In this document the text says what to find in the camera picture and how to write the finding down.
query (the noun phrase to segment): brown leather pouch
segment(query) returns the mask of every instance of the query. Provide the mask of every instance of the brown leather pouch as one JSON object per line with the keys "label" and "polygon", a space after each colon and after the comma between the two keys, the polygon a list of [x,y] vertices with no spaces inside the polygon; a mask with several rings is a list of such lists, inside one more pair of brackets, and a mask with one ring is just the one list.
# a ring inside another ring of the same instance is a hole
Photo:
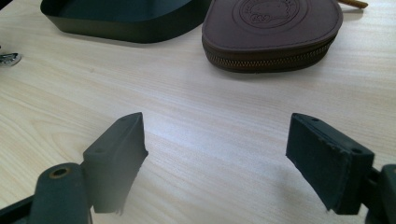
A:
{"label": "brown leather pouch", "polygon": [[290,71],[322,59],[342,22],[335,0],[213,0],[202,41],[221,69]]}

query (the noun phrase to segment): light wood grain surface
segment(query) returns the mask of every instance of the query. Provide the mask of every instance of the light wood grain surface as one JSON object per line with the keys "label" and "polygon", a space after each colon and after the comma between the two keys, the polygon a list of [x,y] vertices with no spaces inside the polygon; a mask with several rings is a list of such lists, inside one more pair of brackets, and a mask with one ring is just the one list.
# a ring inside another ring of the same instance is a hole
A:
{"label": "light wood grain surface", "polygon": [[304,70],[234,74],[212,66],[201,26],[139,45],[60,32],[39,0],[0,11],[0,208],[82,152],[116,119],[143,112],[149,155],[124,214],[105,223],[363,223],[324,205],[286,158],[293,112],[323,119],[396,162],[396,2],[344,7],[327,56]]}

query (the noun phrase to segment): zipper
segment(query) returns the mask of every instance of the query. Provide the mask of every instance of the zipper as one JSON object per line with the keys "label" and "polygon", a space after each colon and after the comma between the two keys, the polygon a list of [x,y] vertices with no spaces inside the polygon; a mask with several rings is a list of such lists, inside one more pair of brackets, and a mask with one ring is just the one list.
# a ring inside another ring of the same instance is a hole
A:
{"label": "zipper", "polygon": [[278,59],[270,59],[270,60],[257,60],[257,61],[241,61],[241,60],[233,60],[233,59],[226,59],[222,58],[219,56],[216,56],[212,54],[208,49],[205,48],[205,54],[207,59],[219,66],[225,66],[225,67],[233,67],[233,68],[240,68],[240,67],[268,67],[268,66],[275,66],[275,65],[281,65],[281,64],[288,64],[288,63],[297,63],[299,61],[304,61],[304,60],[309,60],[313,59],[319,55],[322,55],[325,53],[334,39],[329,41],[327,44],[324,46],[314,49],[312,51],[286,57],[286,58],[278,58]]}

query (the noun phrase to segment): embossed logo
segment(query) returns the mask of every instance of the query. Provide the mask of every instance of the embossed logo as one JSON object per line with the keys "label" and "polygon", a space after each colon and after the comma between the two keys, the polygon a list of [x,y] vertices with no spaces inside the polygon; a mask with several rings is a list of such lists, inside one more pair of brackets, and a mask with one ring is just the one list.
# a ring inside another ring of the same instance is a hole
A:
{"label": "embossed logo", "polygon": [[298,0],[247,0],[239,13],[245,23],[266,29],[288,23],[298,11]]}

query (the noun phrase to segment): wooden table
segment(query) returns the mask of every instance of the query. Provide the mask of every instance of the wooden table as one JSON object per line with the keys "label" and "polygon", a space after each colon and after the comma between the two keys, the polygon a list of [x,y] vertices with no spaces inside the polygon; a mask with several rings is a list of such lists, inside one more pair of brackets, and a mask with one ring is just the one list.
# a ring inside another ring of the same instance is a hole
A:
{"label": "wooden table", "polygon": [[94,223],[363,223],[324,205],[286,158],[293,112],[323,119],[396,162],[396,2],[343,7],[327,56],[304,70],[235,74],[211,65],[201,26],[140,45],[60,32],[39,0],[0,11],[0,208],[82,152],[116,119],[143,112],[149,155],[124,214]]}

